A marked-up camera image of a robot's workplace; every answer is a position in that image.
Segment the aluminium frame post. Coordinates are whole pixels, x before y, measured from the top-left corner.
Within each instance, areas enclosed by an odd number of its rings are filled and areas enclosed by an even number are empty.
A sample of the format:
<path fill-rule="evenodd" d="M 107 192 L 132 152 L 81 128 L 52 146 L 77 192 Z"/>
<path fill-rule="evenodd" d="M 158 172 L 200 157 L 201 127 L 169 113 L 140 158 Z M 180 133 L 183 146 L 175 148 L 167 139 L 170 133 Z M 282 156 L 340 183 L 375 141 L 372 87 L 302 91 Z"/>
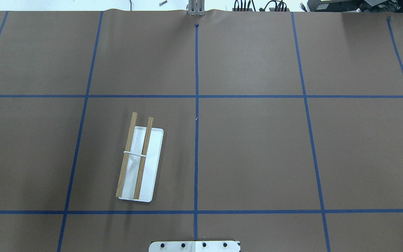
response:
<path fill-rule="evenodd" d="M 204 16 L 206 14 L 205 0 L 189 0 L 187 11 L 189 16 Z"/>

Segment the white towel rack base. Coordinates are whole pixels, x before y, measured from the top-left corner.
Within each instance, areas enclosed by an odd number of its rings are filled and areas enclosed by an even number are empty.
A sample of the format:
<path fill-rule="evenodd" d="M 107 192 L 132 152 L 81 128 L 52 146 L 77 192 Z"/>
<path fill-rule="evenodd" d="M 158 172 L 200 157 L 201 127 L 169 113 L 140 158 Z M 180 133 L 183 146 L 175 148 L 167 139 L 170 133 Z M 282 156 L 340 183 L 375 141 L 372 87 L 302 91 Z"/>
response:
<path fill-rule="evenodd" d="M 163 129 L 160 128 L 151 129 L 148 150 L 147 154 L 145 155 L 140 194 L 138 199 L 134 199 L 136 179 L 139 171 L 140 159 L 142 157 L 142 148 L 146 130 L 146 127 L 136 126 L 133 132 L 133 140 L 130 152 L 128 153 L 126 150 L 124 151 L 124 154 L 128 156 L 128 161 L 126 163 L 126 174 L 124 176 L 125 180 L 122 195 L 119 196 L 118 199 L 147 203 L 151 202 L 153 199 L 164 135 Z"/>

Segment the right wooden rack rod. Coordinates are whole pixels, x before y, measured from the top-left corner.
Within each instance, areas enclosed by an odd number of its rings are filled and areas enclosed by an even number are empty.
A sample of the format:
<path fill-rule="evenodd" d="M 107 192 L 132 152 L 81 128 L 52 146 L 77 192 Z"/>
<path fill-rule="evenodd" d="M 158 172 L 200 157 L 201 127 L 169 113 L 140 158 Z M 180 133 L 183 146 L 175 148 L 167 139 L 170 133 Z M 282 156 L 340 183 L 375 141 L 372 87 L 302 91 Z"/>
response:
<path fill-rule="evenodd" d="M 140 193 L 141 193 L 141 185 L 142 185 L 142 179 L 143 179 L 143 174 L 144 174 L 145 162 L 147 159 L 147 152 L 148 152 L 148 146 L 149 146 L 149 142 L 150 142 L 153 120 L 154 119 L 152 117 L 148 118 L 147 128 L 146 128 L 145 135 L 144 135 L 144 142 L 143 142 L 143 147 L 142 147 L 142 152 L 141 152 L 141 157 L 140 157 L 140 162 L 139 162 L 139 171 L 138 171 L 138 174 L 136 177 L 136 185 L 135 185 L 135 191 L 134 191 L 134 195 L 133 195 L 133 199 L 135 199 L 135 200 L 139 199 Z"/>

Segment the wooden rack rod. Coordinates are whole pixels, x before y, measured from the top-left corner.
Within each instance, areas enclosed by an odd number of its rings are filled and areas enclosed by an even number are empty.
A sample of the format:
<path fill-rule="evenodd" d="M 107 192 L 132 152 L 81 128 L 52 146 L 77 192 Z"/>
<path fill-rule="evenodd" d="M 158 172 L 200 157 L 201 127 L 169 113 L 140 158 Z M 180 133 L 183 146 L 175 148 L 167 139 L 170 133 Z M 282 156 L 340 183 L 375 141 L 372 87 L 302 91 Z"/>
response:
<path fill-rule="evenodd" d="M 133 142 L 133 135 L 134 135 L 135 127 L 136 127 L 136 119 L 137 119 L 137 113 L 133 112 L 132 118 L 130 120 L 130 125 L 128 128 L 126 145 L 125 145 L 125 149 L 123 152 L 121 170 L 120 170 L 120 174 L 119 174 L 119 180 L 118 180 L 117 190 L 116 190 L 116 195 L 115 195 L 116 197 L 122 196 L 123 187 L 125 184 L 125 177 L 126 177 L 126 172 L 127 172 L 129 155 L 130 155 L 132 142 Z"/>
<path fill-rule="evenodd" d="M 147 159 L 147 152 L 148 152 L 148 146 L 149 146 L 149 142 L 150 142 L 153 120 L 154 119 L 152 117 L 148 118 L 147 128 L 146 128 L 145 135 L 144 135 L 144 142 L 143 142 L 143 147 L 142 147 L 142 152 L 141 152 L 141 157 L 140 157 L 140 162 L 139 162 L 139 171 L 138 171 L 138 174 L 136 177 L 136 185 L 135 185 L 135 191 L 134 191 L 134 195 L 133 195 L 133 199 L 135 199 L 135 200 L 139 199 L 140 193 L 141 193 L 141 185 L 142 185 L 142 179 L 143 179 L 143 174 L 144 174 L 145 162 Z"/>

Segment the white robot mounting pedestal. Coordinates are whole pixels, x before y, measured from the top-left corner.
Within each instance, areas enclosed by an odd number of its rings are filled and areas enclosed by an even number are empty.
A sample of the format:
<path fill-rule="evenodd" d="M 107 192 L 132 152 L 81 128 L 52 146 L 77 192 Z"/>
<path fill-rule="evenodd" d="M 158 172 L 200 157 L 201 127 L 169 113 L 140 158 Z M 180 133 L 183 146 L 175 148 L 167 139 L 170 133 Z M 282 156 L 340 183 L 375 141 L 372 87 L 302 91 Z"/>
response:
<path fill-rule="evenodd" d="M 149 252 L 241 252 L 239 241 L 157 241 L 152 242 Z"/>

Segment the left wooden rack rod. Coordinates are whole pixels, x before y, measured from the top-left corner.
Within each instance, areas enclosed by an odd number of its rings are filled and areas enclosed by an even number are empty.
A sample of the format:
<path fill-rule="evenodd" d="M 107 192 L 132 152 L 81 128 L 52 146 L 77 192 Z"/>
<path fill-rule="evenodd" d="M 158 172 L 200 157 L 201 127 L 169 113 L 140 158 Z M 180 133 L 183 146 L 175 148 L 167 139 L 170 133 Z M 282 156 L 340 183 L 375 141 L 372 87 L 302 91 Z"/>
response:
<path fill-rule="evenodd" d="M 132 118 L 130 120 L 130 125 L 128 128 L 126 145 L 125 145 L 125 149 L 123 152 L 121 170 L 120 170 L 120 174 L 119 174 L 119 180 L 118 180 L 117 190 L 116 190 L 116 195 L 115 195 L 116 197 L 122 196 L 123 187 L 125 184 L 125 177 L 126 177 L 126 172 L 127 172 L 129 155 L 130 155 L 132 142 L 133 142 L 133 135 L 134 135 L 135 127 L 136 127 L 136 119 L 137 119 L 137 113 L 133 112 Z"/>

